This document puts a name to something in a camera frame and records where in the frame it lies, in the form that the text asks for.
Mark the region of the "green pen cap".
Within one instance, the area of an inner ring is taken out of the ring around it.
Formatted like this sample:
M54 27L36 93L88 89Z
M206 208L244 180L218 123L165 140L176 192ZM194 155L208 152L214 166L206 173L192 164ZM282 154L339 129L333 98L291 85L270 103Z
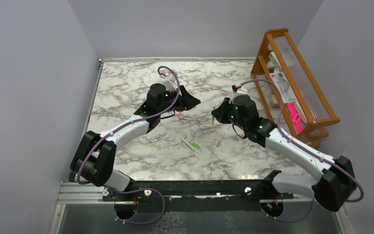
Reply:
M200 149L200 146L195 142L192 142L191 145L195 147L196 149Z

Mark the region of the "white green marker pen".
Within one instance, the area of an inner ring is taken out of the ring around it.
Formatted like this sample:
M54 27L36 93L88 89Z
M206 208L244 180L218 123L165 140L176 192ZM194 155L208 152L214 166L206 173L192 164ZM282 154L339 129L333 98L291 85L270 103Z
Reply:
M190 144L187 140L185 140L184 138L180 138L180 140L188 147L188 148L190 148L194 153L198 153L197 151L196 151L196 148L192 145L192 144Z

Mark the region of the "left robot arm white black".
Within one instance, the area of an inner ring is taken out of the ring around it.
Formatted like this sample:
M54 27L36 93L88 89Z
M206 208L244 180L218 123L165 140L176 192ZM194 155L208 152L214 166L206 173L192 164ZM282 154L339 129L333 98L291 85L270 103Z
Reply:
M146 100L127 121L108 131L88 131L83 135L71 162L71 170L87 183L115 189L121 200L130 199L134 189L131 178L113 168L116 151L152 131L165 112L183 112L200 103L183 85L174 91L168 91L160 83L151 85Z

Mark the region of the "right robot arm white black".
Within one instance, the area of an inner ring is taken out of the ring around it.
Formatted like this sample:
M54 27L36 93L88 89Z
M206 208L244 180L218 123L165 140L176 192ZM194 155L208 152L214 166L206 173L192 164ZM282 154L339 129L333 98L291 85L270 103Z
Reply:
M248 95L224 98L211 114L219 123L243 130L244 138L287 157L309 174L277 173L262 184L265 197L274 198L279 193L302 195L336 212L358 188L348 158L324 154L292 137L275 122L260 117L255 102Z

